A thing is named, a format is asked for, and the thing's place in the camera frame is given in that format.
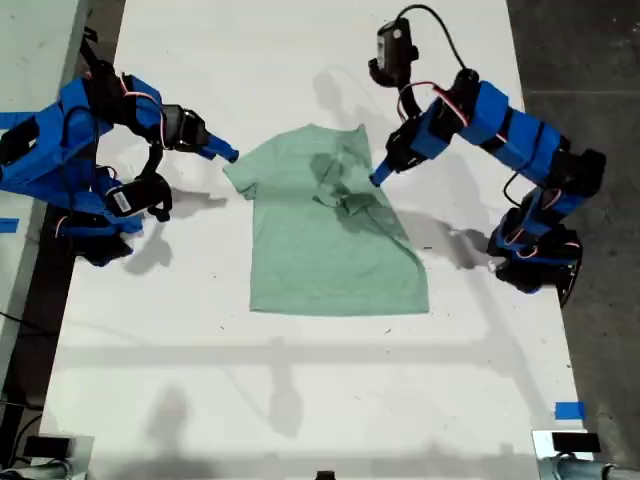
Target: white table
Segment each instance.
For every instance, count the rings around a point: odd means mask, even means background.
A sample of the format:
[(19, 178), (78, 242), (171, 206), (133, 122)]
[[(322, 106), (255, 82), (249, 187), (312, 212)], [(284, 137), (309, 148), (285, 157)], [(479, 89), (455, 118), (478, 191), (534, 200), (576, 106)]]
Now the white table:
[[(128, 0), (115, 64), (242, 152), (311, 122), (364, 123), (379, 162), (397, 93), (367, 61), (405, 5)], [(504, 0), (436, 6), (466, 62), (521, 108)], [(410, 18), (414, 79), (448, 86), (442, 32)], [(125, 177), (145, 159), (122, 128), (101, 142), (99, 163)], [(467, 230), (488, 236), (508, 208), (507, 169), (456, 139), (385, 183), (427, 267), (429, 314), (317, 318), (248, 311), (252, 204), (222, 162), (168, 153), (160, 171), (183, 191), (172, 221), (147, 220), (131, 258), (76, 265), (42, 431), (95, 437), (98, 480), (536, 478), (530, 432), (557, 427), (554, 403), (576, 392), (555, 291), (517, 292), (471, 245)]]
[[(0, 2), (0, 112), (41, 110), (69, 81), (87, 16), (86, 0)], [(0, 311), (22, 317), (45, 205), (0, 191), (0, 218), (18, 218), (0, 233)], [(0, 316), (0, 390), (19, 325)]]

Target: white label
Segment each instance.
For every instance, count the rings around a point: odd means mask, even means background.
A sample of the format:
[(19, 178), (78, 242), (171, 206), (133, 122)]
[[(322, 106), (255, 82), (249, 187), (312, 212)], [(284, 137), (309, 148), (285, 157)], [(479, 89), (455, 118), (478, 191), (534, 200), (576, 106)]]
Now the white label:
[(378, 37), (378, 68), (384, 69), (384, 37)]
[(129, 202), (127, 201), (127, 197), (124, 196), (124, 193), (122, 192), (114, 193), (113, 199), (116, 201), (116, 203), (120, 207), (120, 210), (122, 210), (122, 213), (127, 213), (129, 210), (131, 210), (131, 205), (129, 205)]

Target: t-shirt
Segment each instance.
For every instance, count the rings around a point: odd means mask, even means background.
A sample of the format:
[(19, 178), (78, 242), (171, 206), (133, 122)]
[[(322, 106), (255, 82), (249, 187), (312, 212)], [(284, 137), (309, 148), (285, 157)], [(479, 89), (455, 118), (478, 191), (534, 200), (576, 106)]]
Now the t-shirt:
[(364, 126), (268, 140), (224, 171), (254, 201), (251, 310), (296, 315), (428, 311), (427, 278), (381, 189)]

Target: shirt sleeve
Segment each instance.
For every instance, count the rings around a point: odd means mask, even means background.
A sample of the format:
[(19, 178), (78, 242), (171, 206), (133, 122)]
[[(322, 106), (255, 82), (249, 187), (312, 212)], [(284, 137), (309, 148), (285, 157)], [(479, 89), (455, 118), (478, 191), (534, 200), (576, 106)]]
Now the shirt sleeve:
[(247, 200), (255, 200), (258, 186), (272, 173), (278, 159), (279, 136), (267, 140), (223, 168), (233, 186)]

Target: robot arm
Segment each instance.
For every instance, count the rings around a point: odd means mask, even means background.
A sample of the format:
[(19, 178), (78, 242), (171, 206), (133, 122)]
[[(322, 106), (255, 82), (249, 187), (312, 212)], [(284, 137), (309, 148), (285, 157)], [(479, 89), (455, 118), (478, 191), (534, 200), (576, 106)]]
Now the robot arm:
[(558, 131), (510, 108), (506, 95), (480, 81), (461, 61), (453, 86), (444, 91), (434, 85), (439, 98), (422, 112), (408, 93), (410, 64), (417, 58), (406, 19), (380, 29), (378, 57), (369, 62), (371, 76), (382, 86), (399, 89), (409, 118), (390, 135), (387, 157), (371, 181), (379, 186), (392, 172), (435, 159), (454, 134), (482, 148), (536, 184), (521, 204), (513, 202), (517, 208), (509, 210), (491, 236), (488, 253), (507, 258), (496, 271), (498, 278), (526, 292), (555, 284), (565, 300), (580, 267), (582, 245), (560, 222), (599, 190), (604, 155), (571, 153), (569, 141)]
[[(95, 32), (85, 29), (81, 45), (90, 68), (87, 78), (63, 87), (58, 101), (44, 110), (16, 114), (15, 125), (0, 138), (0, 189), (67, 209), (56, 236), (73, 238), (81, 252), (90, 251), (92, 263), (102, 265), (131, 253), (119, 238), (109, 237), (140, 231), (140, 212), (169, 220), (171, 189), (156, 172), (165, 149), (206, 159), (220, 155), (230, 162), (238, 152), (208, 132), (192, 110), (163, 104), (157, 90), (133, 75), (118, 77), (111, 64), (97, 59), (87, 39), (96, 40)], [(112, 178), (108, 168), (78, 156), (115, 124), (150, 144), (146, 165), (126, 184)]]

